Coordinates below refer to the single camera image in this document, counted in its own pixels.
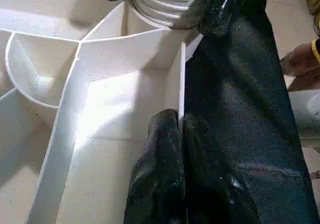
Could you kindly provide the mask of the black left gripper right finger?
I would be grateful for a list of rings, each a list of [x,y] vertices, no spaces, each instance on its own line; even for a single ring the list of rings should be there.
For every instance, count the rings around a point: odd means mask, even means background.
[[[246,184],[208,123],[192,114],[183,122],[189,223],[260,223]]]

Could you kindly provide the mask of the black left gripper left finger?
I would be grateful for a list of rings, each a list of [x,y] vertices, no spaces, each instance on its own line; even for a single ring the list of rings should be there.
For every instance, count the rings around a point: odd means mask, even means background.
[[[185,223],[185,178],[177,113],[154,115],[129,182],[125,223]]]

